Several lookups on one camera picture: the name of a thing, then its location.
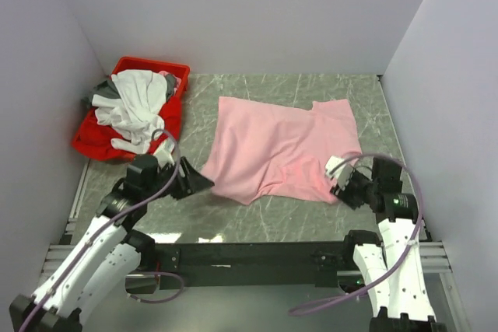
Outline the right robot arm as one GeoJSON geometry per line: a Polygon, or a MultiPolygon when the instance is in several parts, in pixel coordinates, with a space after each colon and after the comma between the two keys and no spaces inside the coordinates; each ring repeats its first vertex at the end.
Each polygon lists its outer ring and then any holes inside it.
{"type": "Polygon", "coordinates": [[[371,331],[445,331],[427,295],[420,255],[422,216],[416,197],[402,190],[402,166],[373,158],[370,176],[338,156],[325,166],[335,181],[331,194],[350,208],[366,204],[376,216],[378,233],[351,231],[342,262],[359,269],[373,317],[371,331]]]}

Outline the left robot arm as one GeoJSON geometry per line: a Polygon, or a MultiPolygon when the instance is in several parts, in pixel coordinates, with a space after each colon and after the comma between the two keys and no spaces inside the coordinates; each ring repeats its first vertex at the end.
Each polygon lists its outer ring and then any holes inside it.
{"type": "Polygon", "coordinates": [[[136,156],[58,269],[32,295],[12,301],[13,329],[81,331],[83,316],[128,274],[145,271],[157,279],[155,240],[135,224],[150,202],[168,196],[180,200],[213,185],[183,156],[165,164],[155,156],[136,156]]]}

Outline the pink t-shirt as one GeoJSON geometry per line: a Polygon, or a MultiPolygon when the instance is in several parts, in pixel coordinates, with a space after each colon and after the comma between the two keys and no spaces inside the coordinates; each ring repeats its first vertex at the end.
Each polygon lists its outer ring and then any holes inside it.
{"type": "Polygon", "coordinates": [[[222,96],[202,175],[213,181],[214,194],[241,204],[262,196],[333,204],[327,161],[360,151],[348,100],[304,110],[222,96]]]}

